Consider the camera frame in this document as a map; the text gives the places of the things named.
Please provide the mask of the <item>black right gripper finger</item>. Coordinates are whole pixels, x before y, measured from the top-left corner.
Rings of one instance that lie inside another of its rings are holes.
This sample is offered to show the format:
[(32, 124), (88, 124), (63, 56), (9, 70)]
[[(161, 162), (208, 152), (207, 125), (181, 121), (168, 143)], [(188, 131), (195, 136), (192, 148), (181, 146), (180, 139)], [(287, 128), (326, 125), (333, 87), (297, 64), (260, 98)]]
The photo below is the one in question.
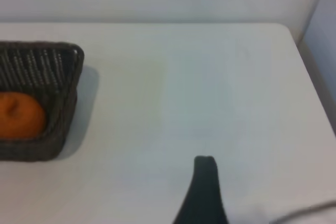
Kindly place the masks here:
[(174, 223), (228, 223), (214, 157), (194, 158), (192, 180)]

